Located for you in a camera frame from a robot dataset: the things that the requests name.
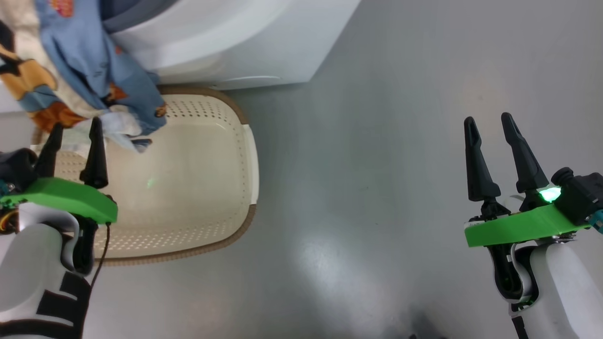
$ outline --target black cable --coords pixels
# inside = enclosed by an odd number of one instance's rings
[[[101,271],[101,267],[103,266],[103,262],[105,261],[105,255],[107,255],[107,249],[109,249],[109,236],[110,235],[111,235],[111,227],[109,224],[107,224],[107,239],[105,240],[105,249],[103,250],[103,255],[101,256],[101,260],[98,261],[98,267],[96,268],[96,272],[94,273],[94,277],[92,278],[92,283],[90,284],[90,289],[94,288],[94,283],[96,282],[98,273]]]

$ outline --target washing machine drum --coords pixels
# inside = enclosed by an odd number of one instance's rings
[[[178,0],[101,0],[101,17],[108,33],[124,31],[150,20]]]

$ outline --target yellow wire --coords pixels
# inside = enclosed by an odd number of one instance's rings
[[[1,231],[5,231],[5,230],[6,230],[6,226],[5,226],[5,225],[6,225],[6,222],[8,221],[8,219],[9,219],[10,217],[12,217],[13,215],[15,215],[16,213],[17,213],[17,210],[10,211],[9,213],[6,213],[6,214],[5,214],[5,215],[2,217],[2,219],[0,219],[0,230],[1,230]]]

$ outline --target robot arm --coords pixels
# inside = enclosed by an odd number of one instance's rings
[[[466,223],[470,247],[486,247],[494,281],[520,339],[594,339],[603,333],[603,296],[567,242],[579,230],[603,231],[603,177],[573,176],[569,168],[552,178],[556,199],[538,190],[549,182],[513,117],[503,113],[505,139],[516,163],[517,190],[525,194],[519,213],[496,202],[500,189],[488,172],[475,121],[465,120],[469,200],[483,201],[480,216]],[[535,241],[536,246],[519,246]]]
[[[62,141],[56,125],[39,157],[29,150],[0,154],[0,233],[15,232],[0,264],[0,337],[81,338],[90,294],[93,241],[117,205],[98,191],[107,185],[102,127],[95,119],[81,178],[54,178]]]

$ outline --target laundry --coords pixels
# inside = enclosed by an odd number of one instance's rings
[[[166,123],[151,77],[102,29],[98,1],[0,0],[0,59],[0,79],[38,128],[60,122],[83,148],[95,116],[105,136],[137,152],[151,141],[131,136]]]

